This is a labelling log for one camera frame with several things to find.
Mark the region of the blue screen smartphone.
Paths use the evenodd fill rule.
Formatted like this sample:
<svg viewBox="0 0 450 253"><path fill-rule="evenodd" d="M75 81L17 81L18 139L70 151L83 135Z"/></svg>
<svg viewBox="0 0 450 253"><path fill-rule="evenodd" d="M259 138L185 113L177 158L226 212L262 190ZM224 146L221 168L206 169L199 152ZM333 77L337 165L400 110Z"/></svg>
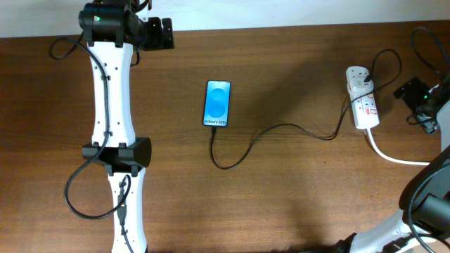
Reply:
<svg viewBox="0 0 450 253"><path fill-rule="evenodd" d="M207 127L226 127L229 118L231 83L229 81L207 82L203 124Z"/></svg>

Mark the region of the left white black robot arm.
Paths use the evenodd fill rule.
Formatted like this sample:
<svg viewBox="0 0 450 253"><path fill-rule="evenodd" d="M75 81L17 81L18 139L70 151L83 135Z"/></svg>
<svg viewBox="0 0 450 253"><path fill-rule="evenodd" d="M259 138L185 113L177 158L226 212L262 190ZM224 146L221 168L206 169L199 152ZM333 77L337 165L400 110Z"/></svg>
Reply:
<svg viewBox="0 0 450 253"><path fill-rule="evenodd" d="M141 51L174 48L172 21L150 17L151 1L95 1L79 12L94 76L95 124L84 159L105 168L113 198L113 252L147 252L143 181L150 164L148 137L135 134L130 70Z"/></svg>

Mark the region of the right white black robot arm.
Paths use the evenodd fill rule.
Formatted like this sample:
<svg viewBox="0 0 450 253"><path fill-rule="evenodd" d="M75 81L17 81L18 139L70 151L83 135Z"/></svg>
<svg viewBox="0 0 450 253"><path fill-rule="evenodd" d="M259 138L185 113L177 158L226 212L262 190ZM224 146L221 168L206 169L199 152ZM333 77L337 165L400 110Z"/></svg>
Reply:
<svg viewBox="0 0 450 253"><path fill-rule="evenodd" d="M336 243L331 252L405 252L429 242L449 243L449 78L432 89L437 99L437 123L442 152L405 187L399 210L363 233L353 233Z"/></svg>

